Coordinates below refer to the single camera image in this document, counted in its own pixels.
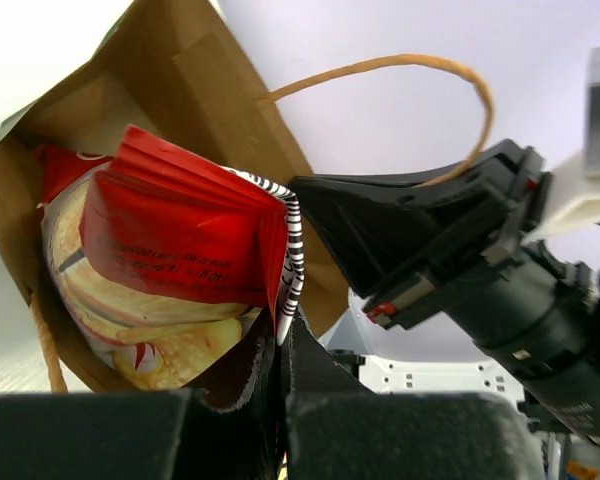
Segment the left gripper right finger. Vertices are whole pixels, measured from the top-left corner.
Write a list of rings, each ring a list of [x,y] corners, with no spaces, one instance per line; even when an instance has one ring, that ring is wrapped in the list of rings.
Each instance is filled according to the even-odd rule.
[[[526,422],[491,393],[376,394],[298,311],[283,345],[291,479],[542,479]]]

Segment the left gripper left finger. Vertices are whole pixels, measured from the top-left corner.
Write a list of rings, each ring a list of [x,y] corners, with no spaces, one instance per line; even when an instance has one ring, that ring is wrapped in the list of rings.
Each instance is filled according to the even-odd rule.
[[[0,479],[273,479],[276,387],[260,319],[189,388],[0,396]]]

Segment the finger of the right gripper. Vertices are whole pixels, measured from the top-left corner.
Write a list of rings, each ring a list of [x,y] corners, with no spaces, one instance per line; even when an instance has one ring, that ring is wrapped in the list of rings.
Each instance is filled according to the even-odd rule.
[[[289,186],[349,286],[369,297],[421,265],[477,251],[519,199],[527,152],[505,139],[470,170],[436,185],[430,181],[438,169],[296,176]]]

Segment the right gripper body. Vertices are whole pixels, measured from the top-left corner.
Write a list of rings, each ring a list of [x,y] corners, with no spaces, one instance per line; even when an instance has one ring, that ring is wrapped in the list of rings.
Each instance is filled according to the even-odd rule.
[[[423,213],[444,224],[369,295],[367,317],[410,329],[495,283],[539,224],[551,184],[544,163],[532,147],[501,142],[459,178],[424,188]]]

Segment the large red white chips bag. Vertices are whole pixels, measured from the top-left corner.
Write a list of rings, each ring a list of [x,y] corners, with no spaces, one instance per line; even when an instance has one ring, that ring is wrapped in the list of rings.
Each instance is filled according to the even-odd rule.
[[[94,354],[135,387],[185,385],[261,313],[285,340],[304,286],[288,187],[137,127],[113,156],[35,155],[51,279]]]

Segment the green paper bag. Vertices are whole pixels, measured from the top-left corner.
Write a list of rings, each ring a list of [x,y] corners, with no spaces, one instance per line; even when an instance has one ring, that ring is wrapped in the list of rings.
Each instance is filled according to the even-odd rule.
[[[357,62],[269,90],[205,1],[136,1],[94,56],[0,128],[0,255],[28,305],[53,392],[181,387],[238,347],[277,350],[292,317],[325,332],[348,288],[305,219],[311,167],[276,102]]]

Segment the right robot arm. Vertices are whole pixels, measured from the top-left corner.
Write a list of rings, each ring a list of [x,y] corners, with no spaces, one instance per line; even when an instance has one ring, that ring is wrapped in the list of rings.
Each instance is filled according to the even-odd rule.
[[[373,323],[448,315],[535,405],[600,446],[600,275],[523,243],[552,187],[543,165],[505,139],[447,181],[315,175],[290,188]]]

